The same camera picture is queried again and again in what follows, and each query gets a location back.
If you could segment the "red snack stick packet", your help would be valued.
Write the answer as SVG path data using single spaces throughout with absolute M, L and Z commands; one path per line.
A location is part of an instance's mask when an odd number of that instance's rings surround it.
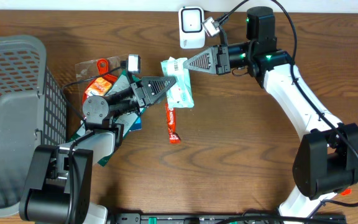
M 165 104 L 165 111 L 167 116 L 168 136 L 170 144 L 179 144 L 181 139 L 176 133 L 176 114 L 175 108 L 170 108 L 168 103 Z

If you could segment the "pale green small packet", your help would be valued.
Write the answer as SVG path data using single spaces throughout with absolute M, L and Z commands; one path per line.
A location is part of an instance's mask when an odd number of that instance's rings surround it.
M 194 101 L 191 90 L 190 73 L 184 68 L 187 58 L 161 61 L 161 68 L 165 77 L 175 77 L 176 83 L 167 91 L 167 103 L 169 108 L 192 108 Z

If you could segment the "green packaged item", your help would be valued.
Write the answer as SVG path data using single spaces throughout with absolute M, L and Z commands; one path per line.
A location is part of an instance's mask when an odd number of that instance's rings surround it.
M 118 92 L 119 90 L 123 90 L 124 87 L 129 87 L 129 82 L 127 80 L 125 71 L 123 71 L 119 78 L 117 78 L 117 81 L 115 81 L 112 90 L 110 90 L 109 93 Z M 118 118 L 115 118 L 113 120 L 113 123 L 124 125 L 122 138 L 125 138 L 131 127 L 135 126 L 136 129 L 141 128 L 140 124 L 136 124 L 137 121 L 140 121 L 140 116 L 137 116 L 135 113 L 128 113 L 120 115 Z M 64 148 L 65 150 L 69 150 L 70 146 L 73 144 L 73 141 L 78 141 L 80 137 L 83 137 L 91 132 L 85 131 L 84 124 L 80 127 L 79 131 L 82 131 L 82 135 L 79 135 L 77 132 L 75 134 L 75 136 L 77 136 L 76 138 L 73 138 L 73 140 L 62 144 L 60 147 Z M 90 136 L 87 140 L 78 142 L 73 151 L 79 148 L 94 150 L 93 164 L 96 164 L 96 159 L 100 159 L 97 163 L 100 166 L 104 167 L 108 163 L 112 155 L 116 152 L 116 149 L 118 149 L 118 141 L 115 140 L 117 134 L 114 134 L 108 129 L 94 129 L 93 131 L 94 136 Z

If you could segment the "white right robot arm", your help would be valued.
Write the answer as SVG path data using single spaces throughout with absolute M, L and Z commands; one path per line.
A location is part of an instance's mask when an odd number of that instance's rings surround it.
M 207 18 L 201 25 L 220 44 L 187 60 L 185 68 L 224 75 L 245 69 L 284 110 L 300 139 L 293 163 L 295 187 L 279 206 L 284 217 L 311 218 L 325 203 L 358 183 L 358 126 L 344 124 L 315 96 L 295 65 L 295 54 L 281 50 L 273 10 L 247 11 L 247 40 L 229 44 L 223 29 L 229 16 Z

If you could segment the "red packaged item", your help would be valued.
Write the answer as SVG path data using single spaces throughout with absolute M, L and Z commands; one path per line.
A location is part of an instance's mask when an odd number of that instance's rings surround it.
M 78 63 L 75 65 L 76 80 L 80 81 L 89 79 L 93 76 L 101 75 L 118 67 L 118 70 L 103 77 L 106 81 L 111 83 L 111 87 L 105 95 L 109 96 L 125 90 L 126 88 L 129 88 L 129 82 L 127 80 L 126 69 L 120 68 L 120 66 L 121 62 L 127 60 L 127 58 L 128 54 L 125 54 Z

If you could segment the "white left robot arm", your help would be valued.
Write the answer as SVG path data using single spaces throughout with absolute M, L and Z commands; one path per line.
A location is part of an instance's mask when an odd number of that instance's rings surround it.
M 107 223 L 108 210 L 90 201 L 93 166 L 120 147 L 124 125 L 117 117 L 160 101 L 175 77 L 143 77 L 109 96 L 83 103 L 85 135 L 76 140 L 35 148 L 19 204 L 22 220 L 36 223 Z

